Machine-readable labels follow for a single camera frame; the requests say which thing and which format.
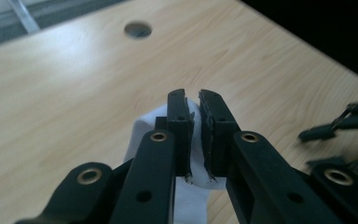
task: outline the table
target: table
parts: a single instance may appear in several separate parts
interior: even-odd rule
[[[124,33],[143,21],[151,36]],[[184,88],[219,92],[295,168],[358,159],[358,132],[296,137],[358,101],[358,76],[234,0],[130,1],[0,46],[0,223],[38,215],[70,170],[122,163],[133,121]],[[209,223],[236,223],[225,191]]]

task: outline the tabletop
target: tabletop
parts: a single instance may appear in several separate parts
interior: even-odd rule
[[[151,35],[126,35],[135,21]],[[238,1],[129,1],[0,46],[0,223],[37,216],[82,163],[118,167],[136,118],[182,88],[220,93],[297,169],[358,159],[358,131],[296,139],[358,102],[354,73]],[[208,222],[238,222],[224,190]]]

